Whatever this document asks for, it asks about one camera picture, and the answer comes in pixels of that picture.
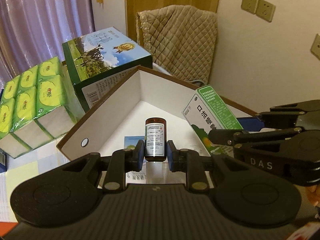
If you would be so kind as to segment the person's hand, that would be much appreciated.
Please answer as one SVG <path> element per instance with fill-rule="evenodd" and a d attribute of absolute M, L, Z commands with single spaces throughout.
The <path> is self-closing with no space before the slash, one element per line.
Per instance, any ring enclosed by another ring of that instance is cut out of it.
<path fill-rule="evenodd" d="M 319 219 L 320 210 L 320 185 L 308 186 L 305 188 L 306 196 L 309 202 L 317 209 L 317 214 L 315 215 L 316 219 Z"/>

